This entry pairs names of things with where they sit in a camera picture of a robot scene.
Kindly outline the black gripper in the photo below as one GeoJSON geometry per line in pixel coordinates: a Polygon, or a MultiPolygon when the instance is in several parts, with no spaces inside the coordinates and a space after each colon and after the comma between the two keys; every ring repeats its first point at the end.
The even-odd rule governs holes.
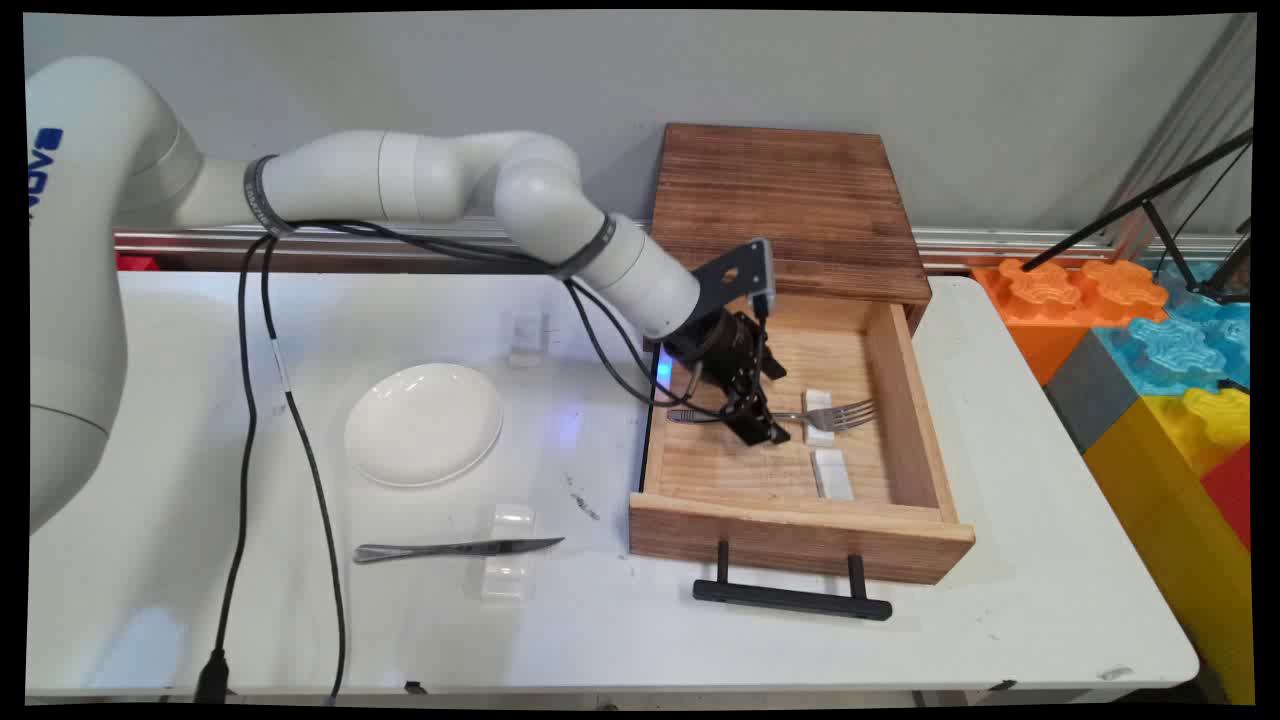
{"type": "Polygon", "coordinates": [[[724,393],[722,421],[748,447],[791,441],[762,384],[763,377],[777,380],[787,374],[768,345],[765,325],[765,319],[721,309],[660,341],[672,359],[691,370],[700,366],[701,379],[724,393]]]}

